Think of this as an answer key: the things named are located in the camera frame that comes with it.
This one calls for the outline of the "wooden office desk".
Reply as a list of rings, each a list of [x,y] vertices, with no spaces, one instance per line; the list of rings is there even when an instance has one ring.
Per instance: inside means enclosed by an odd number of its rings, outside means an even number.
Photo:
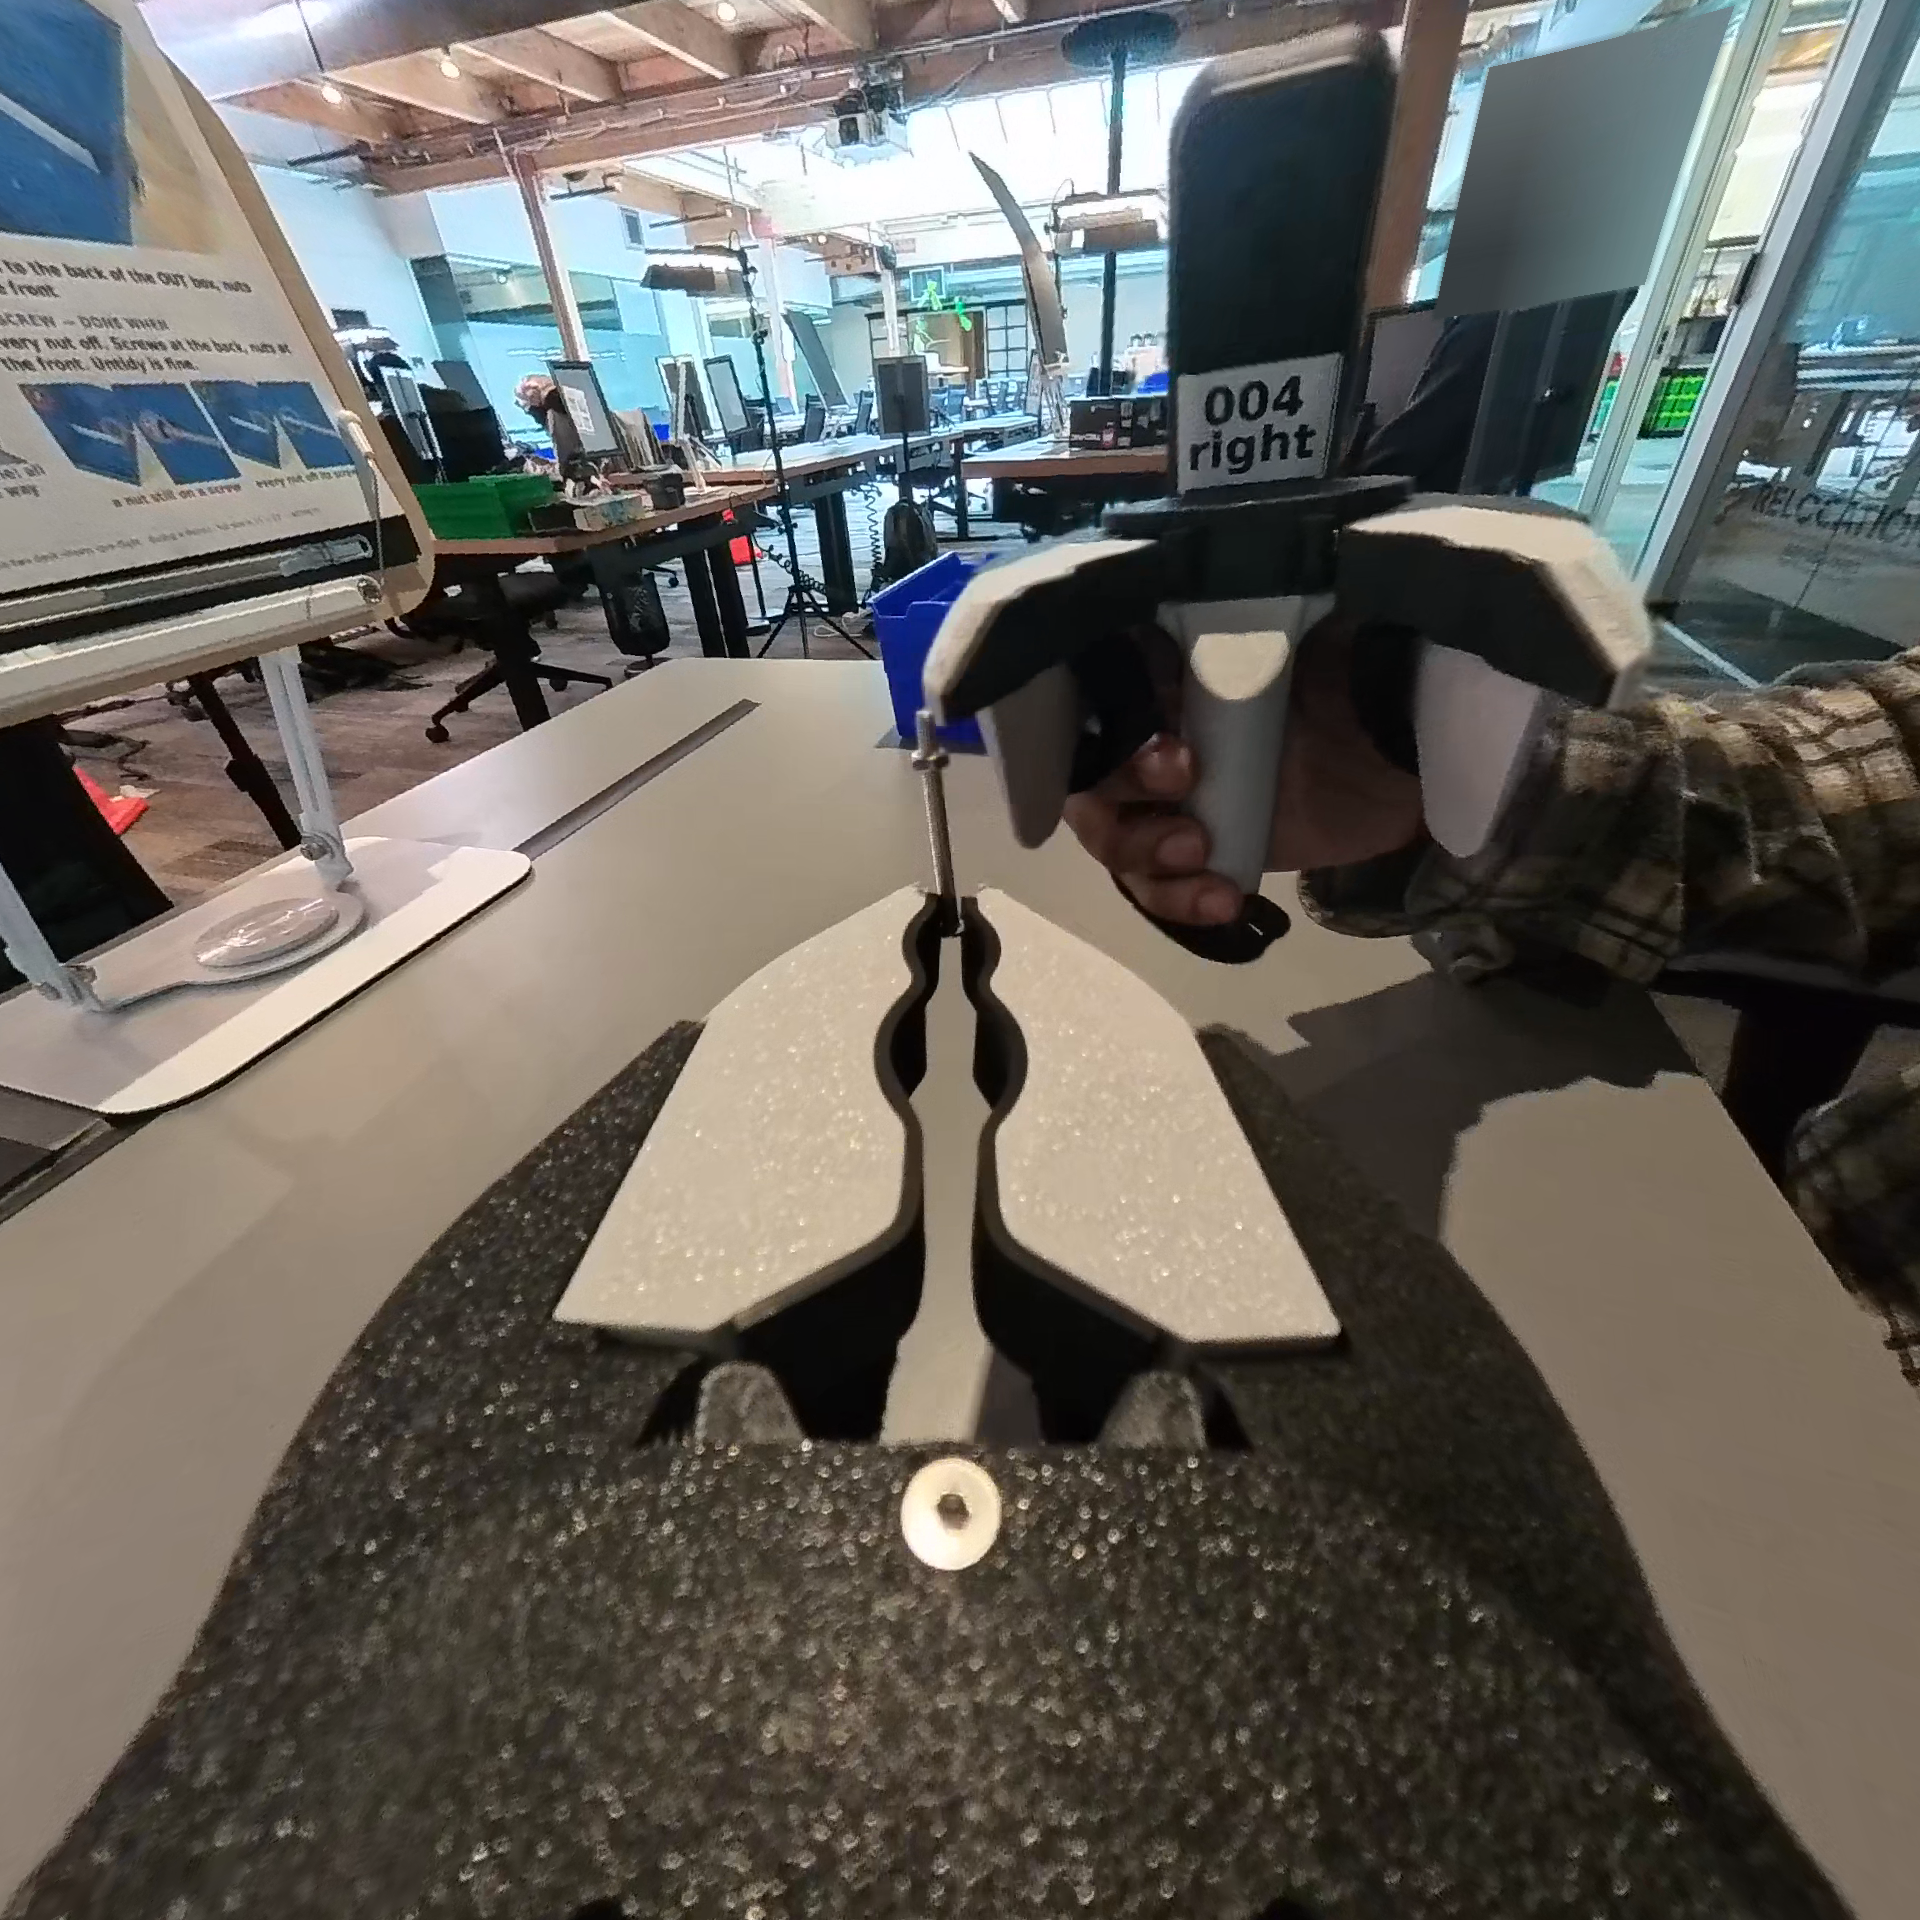
[[[751,508],[773,497],[768,485],[719,487],[673,508],[640,505],[638,493],[590,501],[556,497],[534,517],[530,537],[506,541],[437,541],[434,584],[473,592],[484,611],[484,633],[516,631],[506,655],[526,660],[540,683],[557,667],[540,657],[533,615],[506,607],[497,582],[534,559],[585,559],[597,584],[621,592],[626,581],[655,567],[678,569],[692,604],[704,655],[750,655],[750,613],[735,576],[732,541],[751,527]]]

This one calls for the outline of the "black tripod stand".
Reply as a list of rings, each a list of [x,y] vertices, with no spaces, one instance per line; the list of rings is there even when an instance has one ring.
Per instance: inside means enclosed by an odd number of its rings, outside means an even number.
[[[800,643],[800,655],[812,657],[808,648],[808,631],[812,625],[822,625],[824,633],[842,640],[852,646],[856,657],[874,662],[878,655],[869,643],[852,635],[852,631],[842,623],[842,619],[829,613],[824,604],[824,588],[813,582],[801,563],[800,563],[800,543],[792,524],[792,491],[785,479],[784,469],[784,451],[777,436],[777,408],[773,395],[773,379],[765,366],[765,342],[769,339],[769,321],[761,311],[761,302],[753,291],[756,270],[751,265],[751,255],[745,246],[732,246],[733,261],[737,265],[737,273],[742,280],[742,300],[746,303],[746,324],[758,379],[758,413],[761,413],[761,436],[762,448],[773,455],[775,469],[775,502],[778,508],[781,531],[784,531],[784,572],[785,572],[785,589],[784,601],[777,615],[765,621],[762,628],[762,645],[758,648],[758,657],[765,657],[775,643],[790,628]]]

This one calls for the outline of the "black round-top pole stand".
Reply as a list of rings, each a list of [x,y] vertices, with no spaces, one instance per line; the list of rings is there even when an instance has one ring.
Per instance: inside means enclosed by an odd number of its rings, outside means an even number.
[[[1180,36],[1180,25],[1160,7],[1108,8],[1084,16],[1063,35],[1063,59],[1078,73],[1096,73],[1108,85],[1106,175],[1101,191],[1074,219],[1084,251],[1101,261],[1098,334],[1087,388],[1113,395],[1117,255],[1157,243],[1157,219],[1141,211],[1138,197],[1122,190],[1125,85],[1136,65],[1162,61]]]

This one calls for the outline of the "black office chair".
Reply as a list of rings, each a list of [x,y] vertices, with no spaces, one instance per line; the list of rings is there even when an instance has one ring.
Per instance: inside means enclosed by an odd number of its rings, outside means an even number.
[[[616,683],[601,607],[546,564],[477,569],[388,623],[380,653],[409,680],[437,759],[481,750]]]

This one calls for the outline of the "person's right hand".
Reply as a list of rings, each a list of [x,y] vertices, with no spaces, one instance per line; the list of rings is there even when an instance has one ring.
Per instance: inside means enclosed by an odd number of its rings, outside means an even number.
[[[1246,894],[1210,860],[1185,801],[1198,759],[1177,717],[1182,655],[1157,628],[1129,633],[1148,664],[1162,724],[1101,783],[1072,795],[1065,821],[1092,860],[1151,919],[1213,927],[1236,920]],[[1425,857],[1420,780],[1382,757],[1353,700],[1350,621],[1326,616],[1292,669],[1274,814],[1264,867],[1334,895],[1400,892]]]

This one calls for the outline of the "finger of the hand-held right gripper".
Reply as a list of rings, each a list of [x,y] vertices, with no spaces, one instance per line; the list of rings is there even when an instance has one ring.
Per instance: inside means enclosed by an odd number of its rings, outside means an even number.
[[[1375,750],[1422,788],[1450,857],[1496,833],[1545,724],[1638,700],[1652,625],[1616,551],[1578,517],[1442,497],[1336,539],[1350,697]]]
[[[1040,848],[1160,731],[1157,646],[1167,556],[1149,539],[1076,537],[985,567],[952,598],[920,669],[920,707],[976,719],[1010,830]]]

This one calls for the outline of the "green plastic bin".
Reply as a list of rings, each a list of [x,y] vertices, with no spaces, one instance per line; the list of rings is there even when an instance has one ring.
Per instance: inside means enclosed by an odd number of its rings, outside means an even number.
[[[421,515],[440,543],[506,541],[530,537],[534,517],[560,489],[543,473],[493,473],[462,483],[421,483],[413,487]]]

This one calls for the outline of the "blue plastic bin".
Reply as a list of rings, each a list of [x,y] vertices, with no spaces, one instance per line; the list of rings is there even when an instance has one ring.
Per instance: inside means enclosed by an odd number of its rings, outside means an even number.
[[[956,598],[981,569],[981,559],[942,553],[871,598],[871,625],[893,704],[896,736],[906,750],[919,742],[927,651]]]

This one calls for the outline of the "black computer monitor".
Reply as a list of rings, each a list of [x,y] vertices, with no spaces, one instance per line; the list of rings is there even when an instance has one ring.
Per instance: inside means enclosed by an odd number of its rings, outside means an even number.
[[[604,384],[585,359],[546,361],[546,373],[552,382],[550,415],[557,421],[556,448],[565,463],[618,463],[626,455],[621,430],[608,407]]]

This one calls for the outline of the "printed instruction sheet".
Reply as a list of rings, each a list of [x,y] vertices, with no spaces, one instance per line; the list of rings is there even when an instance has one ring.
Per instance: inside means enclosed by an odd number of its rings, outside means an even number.
[[[362,537],[322,313],[134,4],[1,4],[6,601]]]

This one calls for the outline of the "small metal bolt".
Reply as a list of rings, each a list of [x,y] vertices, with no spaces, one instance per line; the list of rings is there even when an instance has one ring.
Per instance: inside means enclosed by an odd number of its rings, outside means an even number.
[[[912,768],[919,774],[919,790],[927,830],[927,857],[932,877],[929,901],[934,903],[934,924],[940,934],[943,939],[956,939],[962,934],[965,911],[952,868],[952,837],[943,783],[946,765],[949,751],[940,736],[937,715],[932,713],[932,709],[919,709]]]

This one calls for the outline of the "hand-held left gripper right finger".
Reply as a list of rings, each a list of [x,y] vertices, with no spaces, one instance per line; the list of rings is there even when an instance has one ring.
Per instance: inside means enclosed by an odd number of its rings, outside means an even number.
[[[1328,1353],[1336,1311],[1183,1014],[988,886],[965,907],[973,1304],[1044,1438],[1096,1438],[1141,1376]]]

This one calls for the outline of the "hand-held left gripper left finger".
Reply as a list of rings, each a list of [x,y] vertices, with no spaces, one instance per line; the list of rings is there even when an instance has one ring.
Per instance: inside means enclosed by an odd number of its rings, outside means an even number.
[[[552,1318],[769,1374],[812,1438],[878,1438],[926,1264],[926,1006],[951,917],[906,884],[725,996]]]

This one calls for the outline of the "person's plaid shirt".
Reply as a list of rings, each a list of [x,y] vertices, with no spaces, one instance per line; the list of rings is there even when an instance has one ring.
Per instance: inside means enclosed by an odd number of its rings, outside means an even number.
[[[1918,1387],[1918,1064],[1813,1111],[1790,1139],[1783,1188]]]

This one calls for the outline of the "instruction sheet on stand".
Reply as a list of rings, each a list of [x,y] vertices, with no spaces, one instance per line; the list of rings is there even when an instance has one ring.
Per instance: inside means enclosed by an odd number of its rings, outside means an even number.
[[[1,588],[4,723],[256,660],[294,787],[292,852],[89,959],[56,957],[4,876],[4,959],[23,981],[1,1014],[12,1094],[104,1119],[180,1105],[530,877],[512,848],[348,833],[334,806],[300,648],[410,613],[434,541],[320,313],[368,479],[365,534],[23,601]]]

